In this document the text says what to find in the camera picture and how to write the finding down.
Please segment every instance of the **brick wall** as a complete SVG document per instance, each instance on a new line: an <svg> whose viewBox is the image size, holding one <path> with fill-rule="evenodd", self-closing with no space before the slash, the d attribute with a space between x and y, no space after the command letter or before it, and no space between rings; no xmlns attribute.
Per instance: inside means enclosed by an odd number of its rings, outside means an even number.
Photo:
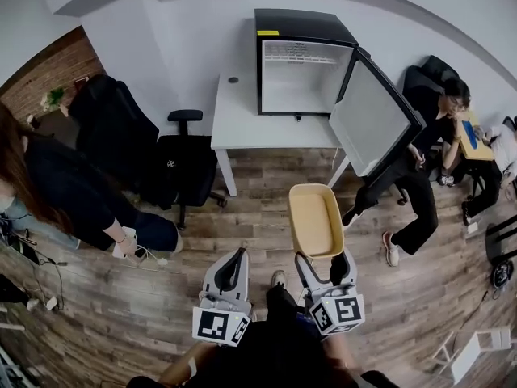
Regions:
<svg viewBox="0 0 517 388"><path fill-rule="evenodd" d="M22 121L27 116L42 116L40 102L44 93L59 86L65 90L63 104L75 96L74 81L104 73L82 27L56 40L23 65L0 87L0 101Z"/></svg>

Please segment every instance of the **mini fridge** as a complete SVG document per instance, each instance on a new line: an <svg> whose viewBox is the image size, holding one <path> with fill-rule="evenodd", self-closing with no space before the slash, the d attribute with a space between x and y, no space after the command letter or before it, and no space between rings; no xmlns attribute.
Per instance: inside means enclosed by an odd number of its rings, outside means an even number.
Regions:
<svg viewBox="0 0 517 388"><path fill-rule="evenodd" d="M425 127L336 15L255 9L255 31L259 115L328 116L366 184Z"/></svg>

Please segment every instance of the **black shirt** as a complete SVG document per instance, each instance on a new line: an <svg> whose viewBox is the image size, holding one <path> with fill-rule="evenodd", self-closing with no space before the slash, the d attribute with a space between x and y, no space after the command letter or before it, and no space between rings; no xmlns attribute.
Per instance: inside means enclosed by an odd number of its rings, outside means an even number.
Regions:
<svg viewBox="0 0 517 388"><path fill-rule="evenodd" d="M41 198L68 215L75 237L106 250L113 240L102 230L115 219L122 226L133 225L137 210L76 150L52 138L34 136L25 163Z"/></svg>
<svg viewBox="0 0 517 388"><path fill-rule="evenodd" d="M452 120L446 116L439 120L436 119L439 112L440 93L426 86L417 86L407 91L405 97L413 109L420 112L427 124L426 128L414 139L413 145L422 154L426 154L440 138L452 144L454 138Z"/></svg>

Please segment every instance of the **white desk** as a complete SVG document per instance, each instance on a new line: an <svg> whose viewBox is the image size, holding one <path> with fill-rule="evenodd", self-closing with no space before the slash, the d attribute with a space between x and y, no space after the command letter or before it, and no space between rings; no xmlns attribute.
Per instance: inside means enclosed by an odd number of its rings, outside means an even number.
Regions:
<svg viewBox="0 0 517 388"><path fill-rule="evenodd" d="M237 83L229 78L236 77ZM264 116L257 113L257 79L254 68L234 66L221 73L217 90L216 111L212 129L212 149L225 178L228 193L237 195L227 150L248 148L341 148L338 138L324 116ZM347 168L343 153L341 162L328 182L333 187Z"/></svg>

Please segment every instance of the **blue jeans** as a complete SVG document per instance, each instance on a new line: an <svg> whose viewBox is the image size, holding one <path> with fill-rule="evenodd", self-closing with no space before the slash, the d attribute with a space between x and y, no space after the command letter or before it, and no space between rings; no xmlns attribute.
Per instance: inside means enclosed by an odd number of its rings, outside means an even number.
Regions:
<svg viewBox="0 0 517 388"><path fill-rule="evenodd" d="M5 216L2 217L9 218L11 220L13 230L34 231L68 249L75 250L79 244L79 240L77 238L63 233L54 226L37 220L28 212L25 204L18 197L15 197L12 204L4 211L4 214Z"/></svg>

